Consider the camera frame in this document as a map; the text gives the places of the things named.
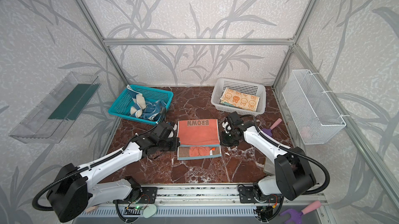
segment red marble tabletop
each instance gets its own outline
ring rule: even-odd
[[[177,123],[179,120],[216,118],[219,120],[219,130],[223,129],[221,123],[228,113],[218,111],[212,105],[213,87],[165,87],[161,89],[174,93],[172,104],[166,115],[167,121]],[[274,121],[281,118],[271,87],[266,87],[266,94],[266,111],[257,116],[260,128],[269,128]],[[140,133],[151,127],[147,124],[122,119],[108,153],[123,147],[135,133]],[[283,122],[273,129],[272,133],[273,138],[277,141],[292,146]],[[179,161],[177,152],[162,152],[162,155],[154,160],[146,157],[131,163],[111,174],[102,182],[117,181],[126,176],[133,177],[140,184],[255,182],[266,176],[263,173],[264,163],[265,156],[257,148],[247,142],[241,142],[238,147],[222,147],[222,157],[216,158]]]

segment teal basket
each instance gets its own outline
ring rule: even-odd
[[[142,93],[143,97],[148,101],[155,102],[157,100],[163,100],[166,103],[166,109],[169,109],[170,103],[172,102],[173,98],[173,92],[136,85],[130,85],[130,87],[136,92]],[[130,117],[130,108],[132,107],[132,105],[134,105],[133,99],[132,97],[130,97],[128,89],[125,88],[125,90],[123,90],[117,100],[112,104],[111,108],[109,108],[108,113],[126,120],[150,124],[153,126],[157,124],[156,121]]]

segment leaf patterned wallpaper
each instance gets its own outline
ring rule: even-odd
[[[398,2],[320,0],[299,42],[397,179]],[[289,72],[302,68],[294,56],[277,96],[297,145],[331,174],[324,193],[337,223],[399,223],[399,213],[344,130],[324,145],[303,145],[281,95]]]
[[[309,0],[85,0],[106,38],[291,38]],[[113,47],[131,83],[271,85],[288,47]]]
[[[32,198],[60,167],[106,152],[108,109],[123,86],[73,0],[0,0],[0,22],[0,222],[56,223],[53,212],[31,207]],[[96,74],[102,85],[62,141],[9,137],[71,71]]]

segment robotic arm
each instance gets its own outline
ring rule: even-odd
[[[301,194],[314,194],[324,190],[330,177],[319,162],[305,156],[299,147],[291,149],[282,145],[259,130],[254,122],[242,120],[233,112],[226,117],[221,132],[221,145],[237,146],[240,140],[257,147],[274,164],[276,175],[265,177],[253,183],[252,194],[259,202],[265,202],[271,195],[283,195],[289,200]],[[106,201],[129,199],[135,201],[141,196],[141,187],[133,178],[115,182],[99,183],[120,168],[136,162],[157,151],[176,151],[179,138],[177,125],[173,122],[160,122],[152,129],[133,137],[124,147],[89,163],[75,167],[72,163],[59,171],[55,181],[42,189],[32,201],[32,206],[41,211],[54,211],[61,222],[77,217],[86,208]],[[309,191],[316,184],[309,161],[319,166],[326,174],[324,184]],[[51,207],[38,203],[47,192]]]

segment white plastic basket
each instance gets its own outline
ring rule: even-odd
[[[310,70],[292,70],[282,95],[304,144],[322,144],[346,126]]]
[[[237,92],[251,94],[255,96],[259,96],[258,106],[256,107],[256,111],[244,110],[232,106],[226,106],[221,104],[220,98],[224,93],[226,88],[230,88]],[[217,110],[223,112],[237,112],[240,115],[252,114],[259,115],[265,112],[266,107],[266,89],[261,84],[255,84],[245,81],[237,81],[231,80],[228,78],[219,78],[216,82],[215,88],[212,92],[211,103],[216,107]]]

